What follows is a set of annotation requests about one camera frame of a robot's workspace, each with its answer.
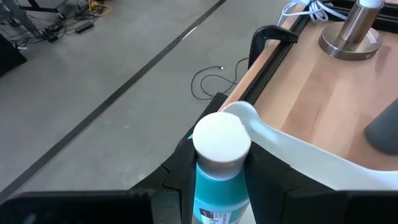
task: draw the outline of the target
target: bottle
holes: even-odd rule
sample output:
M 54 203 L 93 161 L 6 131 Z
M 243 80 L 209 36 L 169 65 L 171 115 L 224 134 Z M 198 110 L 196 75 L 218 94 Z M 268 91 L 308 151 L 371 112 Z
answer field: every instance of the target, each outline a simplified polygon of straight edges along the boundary
M 239 223 L 249 205 L 243 169 L 249 134 L 236 115 L 217 112 L 198 122 L 192 139 L 198 154 L 193 223 Z

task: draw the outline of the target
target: black clamp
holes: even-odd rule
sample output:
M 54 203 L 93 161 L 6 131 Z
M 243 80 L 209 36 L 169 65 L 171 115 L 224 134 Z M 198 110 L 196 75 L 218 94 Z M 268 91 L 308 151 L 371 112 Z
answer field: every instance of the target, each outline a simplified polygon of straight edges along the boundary
M 280 40 L 281 42 L 296 44 L 299 41 L 299 36 L 290 30 L 275 25 L 258 28 L 251 41 L 248 68 L 260 56 L 266 46 L 267 40 Z

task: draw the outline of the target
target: white cable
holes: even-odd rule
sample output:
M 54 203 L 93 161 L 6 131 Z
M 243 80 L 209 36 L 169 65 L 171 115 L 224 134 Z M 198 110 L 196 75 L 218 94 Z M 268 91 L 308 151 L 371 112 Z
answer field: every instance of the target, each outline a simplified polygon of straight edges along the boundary
M 302 16 L 302 15 L 309 15 L 313 22 L 326 22 L 329 20 L 328 14 L 339 17 L 342 20 L 346 20 L 347 17 L 331 10 L 330 8 L 326 7 L 326 5 L 332 6 L 331 3 L 327 3 L 326 5 L 323 4 L 321 1 L 312 1 L 308 6 L 308 11 L 304 12 L 290 12 L 297 5 L 296 2 L 288 3 L 282 10 L 282 15 L 280 15 L 278 26 L 282 25 L 282 20 L 285 16 Z

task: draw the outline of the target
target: gray object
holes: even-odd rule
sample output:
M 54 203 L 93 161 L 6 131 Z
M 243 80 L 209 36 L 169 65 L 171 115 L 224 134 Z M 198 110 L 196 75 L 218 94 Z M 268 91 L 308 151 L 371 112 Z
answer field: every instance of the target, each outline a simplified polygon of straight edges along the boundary
M 381 46 L 381 40 L 371 26 L 381 8 L 366 8 L 357 2 L 346 22 L 336 22 L 323 30 L 319 46 L 328 55 L 342 60 L 373 57 Z
M 365 136 L 378 151 L 398 155 L 398 98 L 365 128 Z

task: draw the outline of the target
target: bottle label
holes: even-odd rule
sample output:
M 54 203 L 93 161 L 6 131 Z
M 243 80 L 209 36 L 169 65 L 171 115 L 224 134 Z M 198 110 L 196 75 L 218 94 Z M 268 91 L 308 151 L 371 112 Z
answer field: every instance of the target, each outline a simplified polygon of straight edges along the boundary
M 219 213 L 199 208 L 203 224 L 235 224 L 239 223 L 249 203 L 232 212 Z

